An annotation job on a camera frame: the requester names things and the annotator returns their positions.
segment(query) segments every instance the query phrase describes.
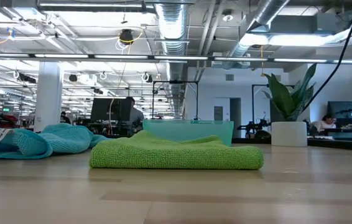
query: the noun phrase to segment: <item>teal towel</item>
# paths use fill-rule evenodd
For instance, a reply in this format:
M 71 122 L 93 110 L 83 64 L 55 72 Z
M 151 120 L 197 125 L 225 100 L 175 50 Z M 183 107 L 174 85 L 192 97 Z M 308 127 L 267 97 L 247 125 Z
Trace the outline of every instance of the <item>teal towel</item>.
M 103 140 L 84 126 L 56 124 L 40 134 L 25 129 L 13 129 L 0 141 L 0 159 L 41 159 L 54 152 L 76 154 Z

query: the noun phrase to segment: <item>desk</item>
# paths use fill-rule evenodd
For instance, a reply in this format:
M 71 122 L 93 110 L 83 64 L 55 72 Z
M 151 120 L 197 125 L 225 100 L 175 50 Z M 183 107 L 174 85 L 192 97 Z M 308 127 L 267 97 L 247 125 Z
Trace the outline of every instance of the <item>desk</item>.
M 336 140 L 352 141 L 352 128 L 326 128 L 324 133 L 326 136 L 332 136 Z

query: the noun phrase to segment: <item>folded towel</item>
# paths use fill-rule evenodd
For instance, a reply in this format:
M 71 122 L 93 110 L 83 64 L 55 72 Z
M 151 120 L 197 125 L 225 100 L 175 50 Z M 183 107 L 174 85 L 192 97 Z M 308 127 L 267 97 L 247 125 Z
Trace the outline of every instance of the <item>folded towel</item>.
M 40 134 L 12 129 L 0 141 L 0 159 L 41 159 L 53 152 L 80 153 L 102 140 L 108 139 L 93 135 L 84 126 L 65 123 L 49 125 Z
M 90 166 L 144 169 L 260 169 L 263 154 L 252 146 L 229 147 L 216 136 L 174 142 L 147 131 L 131 138 L 101 141 L 92 150 Z

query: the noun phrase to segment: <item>white column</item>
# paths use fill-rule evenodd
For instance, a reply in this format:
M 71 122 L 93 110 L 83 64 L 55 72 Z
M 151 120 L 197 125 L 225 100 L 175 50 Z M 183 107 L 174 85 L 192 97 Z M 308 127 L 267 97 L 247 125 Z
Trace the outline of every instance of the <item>white column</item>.
M 60 122 L 63 70 L 57 62 L 40 62 L 34 131 Z

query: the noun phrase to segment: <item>ventilation duct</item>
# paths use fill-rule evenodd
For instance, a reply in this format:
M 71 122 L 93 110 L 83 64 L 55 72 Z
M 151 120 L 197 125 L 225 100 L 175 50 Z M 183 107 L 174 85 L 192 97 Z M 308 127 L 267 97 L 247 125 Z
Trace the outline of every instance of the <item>ventilation duct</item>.
M 187 6 L 183 4 L 157 4 L 155 5 L 159 17 L 159 31 L 162 39 L 184 39 L 187 20 Z M 166 55 L 185 55 L 186 43 L 162 42 L 162 49 Z M 183 63 L 167 63 L 168 80 L 185 80 L 187 74 L 183 74 Z M 180 116 L 183 99 L 181 85 L 170 85 L 175 117 Z
M 234 46 L 228 57 L 242 57 L 249 49 L 250 45 L 242 42 L 243 36 L 246 32 L 265 26 L 280 13 L 282 8 L 288 4 L 289 0 L 261 0 L 257 5 L 257 10 L 250 15 L 244 16 L 241 22 L 242 36 L 241 40 Z M 223 64 L 224 69 L 233 68 L 235 62 L 226 62 Z

